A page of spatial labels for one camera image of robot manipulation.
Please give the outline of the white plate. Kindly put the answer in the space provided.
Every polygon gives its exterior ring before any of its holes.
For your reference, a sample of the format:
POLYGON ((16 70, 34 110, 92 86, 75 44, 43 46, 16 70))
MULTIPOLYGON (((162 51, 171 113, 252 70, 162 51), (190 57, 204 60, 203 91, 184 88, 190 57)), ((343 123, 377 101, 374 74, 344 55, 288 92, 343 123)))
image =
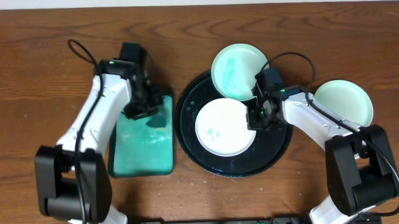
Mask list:
POLYGON ((211 154, 233 157, 247 150, 256 131, 247 127, 247 107, 238 100, 218 98, 208 102, 196 117, 199 143, 211 154))

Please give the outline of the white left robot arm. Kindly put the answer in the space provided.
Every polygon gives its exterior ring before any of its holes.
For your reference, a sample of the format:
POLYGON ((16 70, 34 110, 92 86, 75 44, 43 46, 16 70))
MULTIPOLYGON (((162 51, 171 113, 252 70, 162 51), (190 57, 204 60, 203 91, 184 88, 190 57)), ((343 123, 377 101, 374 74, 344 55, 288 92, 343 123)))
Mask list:
POLYGON ((72 224, 128 224, 112 204, 104 155, 123 110, 140 119, 162 104, 146 62, 103 59, 78 116, 55 146, 35 154, 39 211, 72 224))

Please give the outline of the dark green sponge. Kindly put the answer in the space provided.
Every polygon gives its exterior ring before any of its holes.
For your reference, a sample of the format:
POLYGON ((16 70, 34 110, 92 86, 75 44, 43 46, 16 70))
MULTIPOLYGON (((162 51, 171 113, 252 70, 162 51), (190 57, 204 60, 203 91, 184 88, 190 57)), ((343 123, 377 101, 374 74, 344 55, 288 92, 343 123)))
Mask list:
POLYGON ((164 115, 154 115, 146 123, 151 128, 165 128, 167 125, 166 117, 164 115))

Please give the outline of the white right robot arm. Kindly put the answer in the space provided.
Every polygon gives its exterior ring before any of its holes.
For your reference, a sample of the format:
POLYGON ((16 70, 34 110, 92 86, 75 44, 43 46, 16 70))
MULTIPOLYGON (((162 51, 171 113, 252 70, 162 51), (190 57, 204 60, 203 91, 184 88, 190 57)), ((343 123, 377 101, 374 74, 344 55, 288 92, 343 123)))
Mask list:
POLYGON ((302 86, 256 86, 252 95, 249 128, 292 125, 325 151, 329 195, 311 209, 309 224, 353 224, 399 213, 399 175, 382 127, 341 118, 302 86))

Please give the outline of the mint green plate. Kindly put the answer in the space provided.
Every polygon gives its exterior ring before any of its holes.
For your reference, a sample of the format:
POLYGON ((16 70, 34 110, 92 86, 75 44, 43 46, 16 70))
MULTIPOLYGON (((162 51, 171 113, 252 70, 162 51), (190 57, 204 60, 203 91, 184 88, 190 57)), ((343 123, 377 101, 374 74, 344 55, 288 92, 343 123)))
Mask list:
POLYGON ((257 47, 245 43, 229 45, 219 51, 212 62, 211 81, 226 98, 251 100, 255 75, 266 62, 266 56, 257 47))
POLYGON ((373 121, 374 107, 369 95, 353 82, 326 82, 317 89, 314 97, 327 109, 350 122, 368 127, 373 121))

